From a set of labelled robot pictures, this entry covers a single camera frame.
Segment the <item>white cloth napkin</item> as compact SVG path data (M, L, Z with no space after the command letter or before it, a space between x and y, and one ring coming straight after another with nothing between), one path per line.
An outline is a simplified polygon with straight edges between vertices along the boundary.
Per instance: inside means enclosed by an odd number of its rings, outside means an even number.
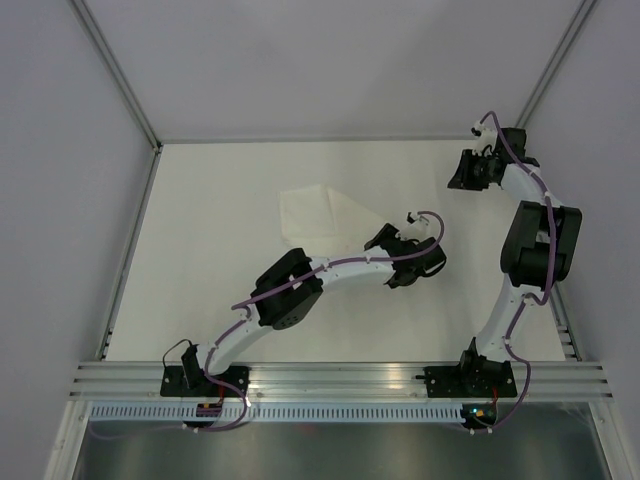
M323 184L278 195L281 236L310 256L358 254L387 223L347 195Z

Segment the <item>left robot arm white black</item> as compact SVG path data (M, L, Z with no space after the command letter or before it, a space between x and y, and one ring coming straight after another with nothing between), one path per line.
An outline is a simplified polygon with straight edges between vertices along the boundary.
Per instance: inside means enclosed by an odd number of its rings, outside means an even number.
M229 383L222 375L237 356L269 333L298 325L321 295L352 286L408 287L439 273L447 262L444 229L423 240L386 224L355 256L312 257L301 247L283 255L255 282L250 297L231 307L239 319L218 338L191 343L181 356L180 386L187 396L208 396Z

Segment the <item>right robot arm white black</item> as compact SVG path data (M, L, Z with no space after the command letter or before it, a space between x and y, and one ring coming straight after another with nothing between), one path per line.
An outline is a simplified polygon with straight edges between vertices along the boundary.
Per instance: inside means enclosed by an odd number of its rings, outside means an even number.
M526 132L476 123L473 148L461 154L449 188L500 187L518 206L500 254L503 284L485 326L463 351L454 380L465 397L516 394L513 340L533 306L545 305L570 271L582 213L551 193L538 161L526 154Z

